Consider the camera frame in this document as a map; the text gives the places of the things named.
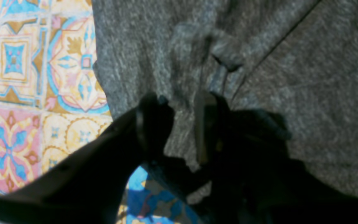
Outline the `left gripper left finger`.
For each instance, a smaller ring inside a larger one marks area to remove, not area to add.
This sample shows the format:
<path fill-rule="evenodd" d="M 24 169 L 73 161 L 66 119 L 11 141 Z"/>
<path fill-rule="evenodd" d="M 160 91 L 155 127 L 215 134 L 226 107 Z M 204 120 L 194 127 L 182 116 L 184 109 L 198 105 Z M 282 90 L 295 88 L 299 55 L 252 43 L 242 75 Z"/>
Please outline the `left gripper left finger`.
<path fill-rule="evenodd" d="M 174 110 L 144 95 L 92 142 L 27 186 L 0 196 L 0 224 L 112 224 L 131 174 L 162 152 Z"/>

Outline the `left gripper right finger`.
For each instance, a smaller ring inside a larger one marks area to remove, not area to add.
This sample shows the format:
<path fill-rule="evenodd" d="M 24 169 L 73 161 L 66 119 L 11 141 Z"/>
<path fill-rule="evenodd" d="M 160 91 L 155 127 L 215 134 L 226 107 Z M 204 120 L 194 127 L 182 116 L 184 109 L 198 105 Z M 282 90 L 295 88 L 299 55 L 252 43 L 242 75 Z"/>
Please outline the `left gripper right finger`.
<path fill-rule="evenodd" d="M 358 224 L 358 198 L 324 184 L 291 159 L 285 119 L 260 108 L 229 109 L 216 93 L 195 101 L 200 171 L 211 182 L 211 203 L 235 223 Z"/>

